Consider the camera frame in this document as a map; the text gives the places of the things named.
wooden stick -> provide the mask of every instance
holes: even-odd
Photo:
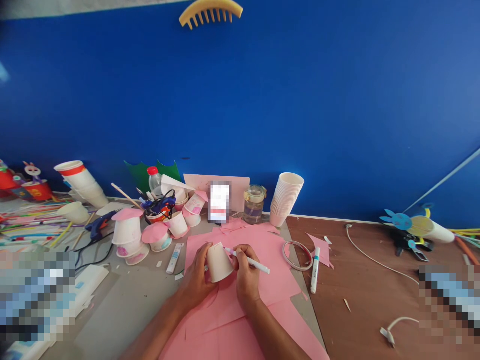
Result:
[[[97,212],[94,212],[93,214],[91,214],[90,218],[88,219],[88,221],[86,222],[85,226],[87,226],[88,224],[90,224],[90,222],[92,221],[92,218],[94,217],[94,215],[96,214]],[[85,228],[83,228],[83,231],[80,233],[80,235],[78,235],[78,238],[76,239],[75,243],[73,244],[73,247],[71,248],[71,251],[75,250],[75,248],[77,247],[77,245],[79,244],[80,242],[80,239],[82,238],[82,236],[87,232],[87,230],[85,230]]]
[[[142,207],[140,205],[138,205],[135,201],[132,200],[132,198],[130,196],[128,196],[126,193],[123,192],[123,190],[121,188],[119,188],[117,185],[115,185],[113,182],[111,183],[111,185],[117,189],[117,191],[122,194],[124,197],[126,197],[128,200],[130,200],[132,202],[132,204],[134,204],[137,208],[139,208],[140,210],[144,211],[142,209]]]
[[[456,239],[456,242],[458,243],[458,245],[461,247],[461,249],[463,250],[463,252],[465,254],[468,255],[468,257],[470,258],[471,262],[474,264],[474,265],[480,265],[480,262],[477,260],[477,258],[475,257],[475,255],[472,253],[472,251],[469,249],[469,247],[467,245],[465,245],[465,243],[463,242],[463,240],[461,238],[459,238],[458,236],[455,237]]]

marker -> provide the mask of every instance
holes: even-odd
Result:
[[[311,274],[311,287],[312,294],[317,292],[317,282],[319,280],[319,261],[320,261],[320,248],[315,248],[315,256],[313,257],[313,272]]]
[[[231,248],[228,248],[228,247],[224,247],[224,249],[229,252],[230,254],[232,254],[233,256],[237,256],[237,252],[236,251],[233,251]],[[248,263],[250,265],[252,265],[253,267],[256,267],[258,270],[260,271],[263,271],[264,273],[267,273],[268,275],[270,275],[270,269],[268,267],[266,267],[265,265],[262,265],[261,263],[249,258],[247,256],[246,258],[248,260]]]

water bottle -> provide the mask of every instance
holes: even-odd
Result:
[[[150,186],[150,191],[157,198],[161,198],[162,194],[162,177],[159,174],[159,169],[156,166],[149,167],[146,172],[150,175],[148,179],[148,185]]]

gray table surface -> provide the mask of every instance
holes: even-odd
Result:
[[[8,210],[22,203],[22,201],[11,201]],[[6,211],[7,208],[5,203],[0,206],[2,211]],[[147,226],[144,220],[141,224],[142,229]],[[166,273],[175,243],[187,243],[189,236],[210,233],[215,226],[217,225],[209,224],[206,216],[203,215],[201,223],[192,228],[187,236],[174,240],[172,245],[163,252],[150,251],[146,259],[135,266],[128,266],[124,259],[117,257],[114,248],[108,259],[102,263],[110,264],[108,267],[110,273],[94,292],[92,304],[80,313],[75,324],[64,332],[63,340],[57,341],[48,349],[42,359],[117,359],[147,326],[164,301],[178,289],[182,280],[175,281],[173,275]],[[83,228],[75,228],[55,250],[63,252],[65,247],[72,246],[82,230]],[[102,232],[103,234],[113,232],[113,226],[109,225]],[[83,236],[77,249],[88,244],[89,235],[87,233]],[[286,222],[281,227],[281,237],[285,241],[292,239]],[[111,239],[112,235],[98,245],[86,249],[82,256],[84,264],[101,260],[110,248]],[[184,247],[176,265],[176,274],[185,268],[186,253]],[[297,254],[293,248],[290,249],[290,259],[298,263]],[[157,267],[159,261],[162,261],[161,267]],[[292,269],[291,272],[303,292],[293,296],[291,301],[325,347],[310,301],[310,290],[307,289],[300,271]]]

white cable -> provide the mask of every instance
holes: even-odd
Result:
[[[394,269],[392,269],[392,268],[390,268],[390,267],[388,267],[388,266],[383,265],[382,263],[379,263],[377,260],[371,258],[371,257],[368,256],[366,253],[364,253],[362,250],[360,250],[359,247],[358,247],[357,245],[355,245],[354,242],[352,241],[352,239],[350,238],[349,228],[351,228],[351,227],[352,227],[352,224],[347,224],[347,225],[346,225],[346,234],[347,234],[347,236],[348,236],[348,240],[350,240],[351,244],[352,244],[354,247],[356,247],[356,249],[357,249],[359,252],[361,252],[363,255],[365,255],[365,256],[366,256],[367,258],[369,258],[370,260],[376,262],[378,265],[381,265],[381,266],[383,266],[384,268],[393,271],[394,273],[403,275],[404,277],[407,277],[407,278],[409,278],[410,280],[414,281],[417,285],[420,285],[420,283],[419,283],[417,280],[415,280],[413,277],[410,277],[410,276],[408,276],[408,275],[406,275],[406,274],[404,274],[404,273],[402,273],[402,272],[400,272],[400,271],[394,270]]]
[[[413,322],[416,322],[416,323],[420,324],[420,321],[415,320],[414,318],[403,316],[403,317],[399,317],[398,319],[394,320],[390,324],[390,326],[387,327],[386,330],[383,327],[380,329],[380,334],[382,334],[384,337],[386,337],[386,339],[388,340],[388,342],[390,343],[392,348],[395,347],[395,339],[394,339],[394,335],[392,334],[392,329],[394,328],[395,325],[397,325],[399,322],[401,322],[403,320],[410,320],[410,321],[413,321]]]

